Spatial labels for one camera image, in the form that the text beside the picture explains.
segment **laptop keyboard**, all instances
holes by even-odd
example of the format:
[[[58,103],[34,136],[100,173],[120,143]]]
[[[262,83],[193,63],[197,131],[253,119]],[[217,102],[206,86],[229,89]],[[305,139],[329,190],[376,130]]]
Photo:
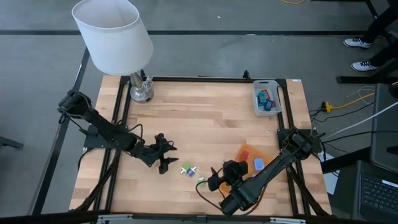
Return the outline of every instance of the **laptop keyboard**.
[[[398,215],[398,188],[385,183],[381,179],[363,175],[361,179],[361,203]]]

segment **cable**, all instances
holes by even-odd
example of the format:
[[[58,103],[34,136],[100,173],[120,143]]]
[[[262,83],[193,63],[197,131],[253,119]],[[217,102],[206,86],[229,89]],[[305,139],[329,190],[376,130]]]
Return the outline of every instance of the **cable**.
[[[225,195],[222,193],[222,191],[220,189],[218,189],[218,191],[220,192],[220,194],[223,196],[223,199],[225,200]]]
[[[285,1],[285,0],[280,0],[281,2],[284,2],[284,3],[286,3],[286,4],[301,4],[301,3],[303,3],[303,2],[305,2],[305,0],[301,0],[301,1],[299,1],[299,2],[289,2],[289,1]]]
[[[318,111],[318,110],[319,110],[319,108],[318,108],[318,109],[316,109],[316,110],[310,110],[310,111],[309,111],[309,113],[311,113],[311,112],[314,112],[314,111]]]
[[[368,103],[364,98],[362,98],[361,91],[363,91],[363,90],[371,90],[371,89],[362,89],[362,90],[358,90],[358,95],[359,95],[359,97],[362,99],[362,101],[363,101],[364,103],[366,103],[366,104],[368,105],[369,103]]]
[[[87,150],[80,156],[79,162],[78,162],[78,164],[77,164],[77,171],[79,171],[79,169],[80,169],[81,160],[82,160],[83,157],[84,157],[87,153],[89,153],[91,150],[93,150],[93,148],[87,148]]]
[[[317,111],[315,114],[310,115],[311,122],[312,122],[314,119],[317,118],[317,115],[318,115],[321,111],[322,111],[322,107],[319,107],[318,111]]]
[[[371,91],[374,91],[374,86],[362,86],[361,88],[359,88],[358,90],[356,90],[352,94],[348,95],[347,97],[350,97],[350,96],[354,95],[355,93],[359,92],[360,90],[371,90]]]
[[[318,122],[325,122],[327,119],[331,119],[331,118],[339,118],[339,117],[342,117],[342,116],[346,116],[346,115],[349,115],[349,114],[352,114],[352,113],[355,113],[355,112],[358,112],[358,111],[360,111],[360,110],[362,110],[362,109],[365,109],[365,108],[367,108],[368,106],[371,106],[371,105],[373,105],[374,103],[370,103],[370,104],[368,104],[368,105],[366,105],[366,106],[364,106],[364,107],[361,107],[360,109],[358,109],[358,110],[354,110],[354,111],[352,111],[352,112],[349,112],[349,113],[345,113],[345,114],[341,114],[341,115],[337,115],[337,116],[330,116],[330,117],[328,117],[328,118],[326,118],[326,119],[324,119],[323,121],[320,121],[320,120],[318,120],[318,119],[315,119],[314,118],[314,120],[315,121],[318,121]]]
[[[328,138],[330,138],[330,137],[332,137],[332,136],[334,136],[334,135],[336,135],[336,134],[338,134],[338,133],[341,133],[341,132],[343,132],[343,131],[346,131],[346,130],[348,130],[348,129],[350,129],[350,128],[353,128],[353,127],[355,127],[355,126],[357,126],[357,125],[359,125],[359,124],[362,124],[363,122],[368,121],[368,120],[370,120],[370,119],[372,119],[372,118],[378,116],[379,114],[381,114],[381,113],[387,111],[388,109],[392,108],[392,107],[395,106],[395,105],[398,105],[398,102],[393,103],[392,105],[390,105],[390,106],[388,106],[387,108],[383,109],[382,111],[380,111],[380,112],[374,114],[373,116],[370,116],[369,118],[366,118],[366,119],[363,120],[363,121],[360,121],[360,122],[358,122],[358,123],[356,123],[356,124],[354,124],[354,125],[351,125],[350,127],[341,129],[340,131],[337,131],[337,132],[335,132],[335,133],[333,133],[333,134],[327,136],[324,140],[327,140]]]
[[[344,150],[342,150],[342,149],[338,149],[338,148],[336,148],[336,147],[335,147],[334,145],[332,145],[332,144],[329,144],[329,143],[327,143],[327,142],[324,142],[324,143],[327,144],[328,146],[332,147],[333,149],[336,149],[337,151],[340,151],[340,152],[344,152],[344,153],[349,154],[349,152],[344,151]]]
[[[343,139],[343,138],[348,138],[348,137],[352,137],[352,136],[359,136],[361,134],[371,134],[371,133],[398,133],[398,131],[365,131],[365,132],[362,132],[362,133],[350,134],[350,135],[343,136],[343,137],[340,137],[340,138],[332,139],[332,140],[329,140],[329,141],[325,141],[323,143],[333,142],[333,141],[337,141],[337,140],[340,140],[340,139]]]
[[[332,108],[332,109],[342,109],[342,108],[344,108],[344,107],[346,107],[346,106],[349,106],[349,105],[352,105],[353,103],[358,102],[359,100],[365,99],[365,98],[370,97],[370,96],[373,96],[373,95],[374,95],[374,93],[370,93],[370,94],[368,94],[368,95],[366,95],[366,96],[362,96],[362,97],[360,97],[360,98],[358,98],[358,99],[356,99],[356,100],[353,100],[353,101],[351,101],[351,102],[349,102],[349,103],[346,103],[346,104],[344,104],[343,106],[331,106],[331,108]]]
[[[132,127],[131,129],[127,130],[127,132],[129,133],[130,131],[136,129],[138,126],[141,127],[141,135],[140,135],[140,138],[142,139],[142,134],[143,134],[143,132],[144,132],[144,127],[142,126],[142,124],[137,124],[137,125],[135,125],[135,126]]]
[[[315,158],[319,160],[319,162],[322,162],[322,160],[319,158],[319,156],[316,153],[312,152],[312,154],[315,156]]]
[[[222,209],[221,209],[219,206],[217,206],[217,205],[215,205],[213,202],[209,201],[207,198],[205,198],[205,197],[199,192],[198,186],[199,186],[200,184],[204,184],[204,183],[208,183],[208,181],[207,181],[207,180],[204,180],[204,181],[202,181],[202,182],[199,182],[199,183],[197,183],[197,185],[196,185],[196,187],[195,187],[195,190],[197,191],[199,197],[201,197],[203,200],[205,200],[205,201],[208,202],[210,205],[214,206],[215,208],[217,208],[218,210],[220,210],[220,211],[222,212]]]

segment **black pants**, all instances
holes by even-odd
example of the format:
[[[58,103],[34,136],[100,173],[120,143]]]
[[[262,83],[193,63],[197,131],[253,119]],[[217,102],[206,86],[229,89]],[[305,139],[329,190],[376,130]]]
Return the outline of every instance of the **black pants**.
[[[398,19],[398,15],[391,7],[389,7],[369,26],[369,29],[362,37],[362,40],[366,43],[373,43],[374,39],[396,19]],[[370,62],[373,66],[380,67],[394,57],[398,57],[398,40],[371,58]]]

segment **wooden table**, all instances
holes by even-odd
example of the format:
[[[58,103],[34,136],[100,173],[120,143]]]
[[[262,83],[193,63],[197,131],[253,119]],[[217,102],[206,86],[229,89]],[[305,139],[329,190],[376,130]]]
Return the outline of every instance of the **wooden table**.
[[[104,76],[99,91],[96,109],[108,120],[112,117],[119,81],[120,77]],[[287,80],[287,86],[296,127],[311,128],[301,81]],[[250,83],[155,82],[154,91],[155,97],[146,104],[131,101],[127,125],[133,127],[141,123],[148,144],[154,142],[156,134],[164,133],[178,148],[165,156],[180,160],[171,163],[169,171],[160,175],[159,162],[149,168],[139,159],[122,153],[111,211],[221,215],[195,192],[197,179],[200,175],[208,178],[210,167],[219,169],[223,161],[234,159],[242,144],[251,144],[272,157],[277,156],[277,116],[259,118],[254,115]],[[281,90],[279,94],[284,108]],[[287,128],[285,108],[283,115]],[[104,149],[94,149],[82,160],[70,208],[79,206],[97,184],[103,155]],[[197,167],[193,177],[180,174],[184,162]],[[319,160],[310,156],[302,165],[309,191],[322,208],[331,213]],[[107,189],[106,186],[100,208],[104,208]],[[207,187],[200,191],[214,203],[222,201],[218,191],[210,192]],[[296,194],[298,209],[303,213],[297,186]],[[292,215],[285,171],[269,183],[252,215]]]

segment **orange object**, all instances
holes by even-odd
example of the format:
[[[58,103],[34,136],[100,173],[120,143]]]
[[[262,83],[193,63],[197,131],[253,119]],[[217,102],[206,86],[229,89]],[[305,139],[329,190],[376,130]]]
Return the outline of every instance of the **orange object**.
[[[247,159],[245,161],[248,163],[248,174],[244,175],[243,179],[251,177],[253,174],[258,174],[260,172],[254,169],[254,159],[262,158],[264,160],[265,166],[267,166],[273,160],[273,157],[270,157],[267,154],[259,151],[254,146],[243,144],[240,150],[238,151],[238,154],[235,157],[235,161],[237,162],[243,161],[242,158],[244,155],[246,155],[246,153],[247,153]],[[228,187],[226,183],[222,183],[220,185],[220,190],[222,190],[224,193],[228,195],[231,188]]]

